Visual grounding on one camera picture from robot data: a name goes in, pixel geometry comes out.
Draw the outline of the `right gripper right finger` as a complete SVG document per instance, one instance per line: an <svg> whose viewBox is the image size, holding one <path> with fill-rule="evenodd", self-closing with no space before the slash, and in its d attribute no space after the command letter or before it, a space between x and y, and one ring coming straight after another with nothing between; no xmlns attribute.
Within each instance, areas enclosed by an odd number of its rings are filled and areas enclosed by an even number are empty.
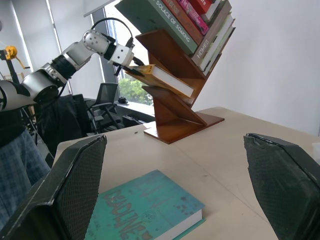
<svg viewBox="0 0 320 240"><path fill-rule="evenodd" d="M278 240L320 240L320 165L280 138L243 139L255 197Z"/></svg>

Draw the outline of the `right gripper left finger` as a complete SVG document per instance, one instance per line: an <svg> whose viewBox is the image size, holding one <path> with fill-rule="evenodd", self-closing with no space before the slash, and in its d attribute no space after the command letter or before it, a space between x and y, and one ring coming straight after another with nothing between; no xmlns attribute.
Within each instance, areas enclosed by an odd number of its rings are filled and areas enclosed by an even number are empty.
<svg viewBox="0 0 320 240"><path fill-rule="evenodd" d="M100 134L67 147L0 231L0 240L84 240L106 145Z"/></svg>

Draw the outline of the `yellow book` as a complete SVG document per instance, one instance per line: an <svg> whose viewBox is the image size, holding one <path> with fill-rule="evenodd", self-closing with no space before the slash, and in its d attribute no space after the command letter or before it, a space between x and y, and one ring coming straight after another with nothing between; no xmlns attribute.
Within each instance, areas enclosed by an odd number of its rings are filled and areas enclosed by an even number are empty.
<svg viewBox="0 0 320 240"><path fill-rule="evenodd" d="M144 76L138 76L127 72L125 73L149 87L165 88L181 97L189 99L192 97L194 89L191 86L187 85L180 79L176 78L155 64L130 67L134 67Z"/></svg>

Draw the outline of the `green Solace of Soaking book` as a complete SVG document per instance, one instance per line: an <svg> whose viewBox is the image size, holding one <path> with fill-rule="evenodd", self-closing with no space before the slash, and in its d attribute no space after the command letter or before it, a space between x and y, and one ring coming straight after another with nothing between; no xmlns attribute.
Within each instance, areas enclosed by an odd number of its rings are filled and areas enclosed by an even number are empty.
<svg viewBox="0 0 320 240"><path fill-rule="evenodd" d="M186 54L195 53L198 45L162 0L121 0L114 7L142 34L164 29Z"/></svg>

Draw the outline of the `brown book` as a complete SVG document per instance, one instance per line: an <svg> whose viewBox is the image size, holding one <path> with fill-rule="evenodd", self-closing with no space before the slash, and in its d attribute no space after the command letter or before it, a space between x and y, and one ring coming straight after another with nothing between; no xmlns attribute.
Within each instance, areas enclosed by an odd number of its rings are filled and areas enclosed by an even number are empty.
<svg viewBox="0 0 320 240"><path fill-rule="evenodd" d="M175 16L180 25L186 30L190 37L199 46L203 40L203 35L193 21L189 18L187 13L178 3L178 0L162 0L170 12Z"/></svg>

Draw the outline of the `wooden zigzag bookshelf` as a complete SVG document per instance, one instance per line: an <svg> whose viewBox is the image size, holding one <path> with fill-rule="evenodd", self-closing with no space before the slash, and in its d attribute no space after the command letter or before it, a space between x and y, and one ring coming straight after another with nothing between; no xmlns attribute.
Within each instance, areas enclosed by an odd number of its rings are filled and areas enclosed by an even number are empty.
<svg viewBox="0 0 320 240"><path fill-rule="evenodd" d="M194 112L192 106L202 91L208 76L204 75L192 59L164 29L136 36L147 49L150 64L172 74L193 88L190 98L155 86L144 90L153 97L155 121L145 134L166 144L172 144L224 121L224 118Z"/></svg>

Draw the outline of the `taupe Homes book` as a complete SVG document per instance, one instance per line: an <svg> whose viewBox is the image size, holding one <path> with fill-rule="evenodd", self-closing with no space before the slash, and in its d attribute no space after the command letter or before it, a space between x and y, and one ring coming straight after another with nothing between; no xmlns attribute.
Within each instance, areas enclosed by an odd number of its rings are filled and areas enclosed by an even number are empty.
<svg viewBox="0 0 320 240"><path fill-rule="evenodd" d="M218 31L229 15L232 6L229 0L221 0L217 6L217 9L213 13L211 20L209 21L209 30L207 34L203 37L203 40L191 60L199 66L205 54L208 52L208 49L216 37Z"/></svg>

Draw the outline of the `pink book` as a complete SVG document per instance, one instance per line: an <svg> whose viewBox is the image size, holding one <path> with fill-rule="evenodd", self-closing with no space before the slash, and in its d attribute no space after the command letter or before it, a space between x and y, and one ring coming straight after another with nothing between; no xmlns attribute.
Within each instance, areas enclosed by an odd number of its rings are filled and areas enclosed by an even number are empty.
<svg viewBox="0 0 320 240"><path fill-rule="evenodd" d="M178 0L179 5L186 12L188 17L193 21L193 23L200 30L201 34L205 36L209 31L209 27L197 13L195 8L192 6L189 0Z"/></svg>

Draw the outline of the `dark green hardcover book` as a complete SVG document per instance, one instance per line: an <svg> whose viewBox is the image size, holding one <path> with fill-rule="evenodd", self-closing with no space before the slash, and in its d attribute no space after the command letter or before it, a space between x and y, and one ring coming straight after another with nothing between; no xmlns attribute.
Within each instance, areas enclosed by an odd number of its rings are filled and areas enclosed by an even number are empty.
<svg viewBox="0 0 320 240"><path fill-rule="evenodd" d="M211 43L207 53L205 54L204 58L200 63L200 69L202 73L206 76L210 71L216 57L220 53L223 45L227 41L227 38L230 36L233 28L233 22L235 19L229 14L224 21L222 27L218 31L217 35L215 36L213 42Z"/></svg>

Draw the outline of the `red book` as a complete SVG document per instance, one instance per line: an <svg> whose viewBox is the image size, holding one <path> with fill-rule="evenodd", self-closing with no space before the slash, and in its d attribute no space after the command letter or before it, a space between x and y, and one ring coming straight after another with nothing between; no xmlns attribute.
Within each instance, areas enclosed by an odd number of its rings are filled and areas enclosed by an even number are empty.
<svg viewBox="0 0 320 240"><path fill-rule="evenodd" d="M205 22L209 22L221 0L188 0Z"/></svg>

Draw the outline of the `teal hardcover book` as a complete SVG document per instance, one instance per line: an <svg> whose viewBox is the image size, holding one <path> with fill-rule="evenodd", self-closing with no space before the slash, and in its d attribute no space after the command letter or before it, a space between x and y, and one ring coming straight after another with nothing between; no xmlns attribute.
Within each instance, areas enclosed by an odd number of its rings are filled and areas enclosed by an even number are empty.
<svg viewBox="0 0 320 240"><path fill-rule="evenodd" d="M84 240L181 240L205 205L159 170L98 195Z"/></svg>

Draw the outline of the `black office chair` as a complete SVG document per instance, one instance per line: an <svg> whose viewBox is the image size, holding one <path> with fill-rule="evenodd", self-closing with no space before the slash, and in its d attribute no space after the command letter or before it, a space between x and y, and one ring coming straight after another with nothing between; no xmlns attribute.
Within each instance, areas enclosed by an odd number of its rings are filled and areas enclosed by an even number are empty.
<svg viewBox="0 0 320 240"><path fill-rule="evenodd" d="M89 119L97 133L111 132L121 129L121 118L117 113L115 97L117 83L101 83L96 100L86 100Z"/></svg>

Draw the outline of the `blue plaid cloth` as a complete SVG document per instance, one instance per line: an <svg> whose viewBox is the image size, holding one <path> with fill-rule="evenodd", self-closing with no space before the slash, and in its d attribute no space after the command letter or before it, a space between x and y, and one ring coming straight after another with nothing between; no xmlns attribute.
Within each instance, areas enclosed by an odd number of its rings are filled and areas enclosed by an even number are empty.
<svg viewBox="0 0 320 240"><path fill-rule="evenodd" d="M50 167L27 130L0 147L0 230L31 187L49 171Z"/></svg>

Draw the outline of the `black jacket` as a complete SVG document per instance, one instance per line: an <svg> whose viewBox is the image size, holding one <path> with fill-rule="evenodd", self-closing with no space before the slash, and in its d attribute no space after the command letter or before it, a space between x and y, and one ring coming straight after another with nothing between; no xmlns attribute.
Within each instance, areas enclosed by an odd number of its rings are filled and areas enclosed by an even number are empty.
<svg viewBox="0 0 320 240"><path fill-rule="evenodd" d="M92 132L82 94L61 96L51 105L35 105L38 133L52 155L59 143L86 137Z"/></svg>

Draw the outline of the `yellow spool stand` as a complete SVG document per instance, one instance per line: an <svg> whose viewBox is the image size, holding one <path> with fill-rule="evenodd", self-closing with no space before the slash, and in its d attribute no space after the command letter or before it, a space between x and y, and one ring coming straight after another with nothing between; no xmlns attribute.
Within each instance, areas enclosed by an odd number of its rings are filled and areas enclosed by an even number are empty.
<svg viewBox="0 0 320 240"><path fill-rule="evenodd" d="M7 64L7 67L9 69L10 72L10 76L11 79L14 83L19 84L19 79L18 79L18 75L14 69L12 60L16 59L20 65L22 66L22 68L25 69L30 69L30 66L24 66L24 64L22 63L22 61L18 58L18 50L15 46L9 45L6 46L5 49L0 49L0 60L1 61L5 61Z"/></svg>

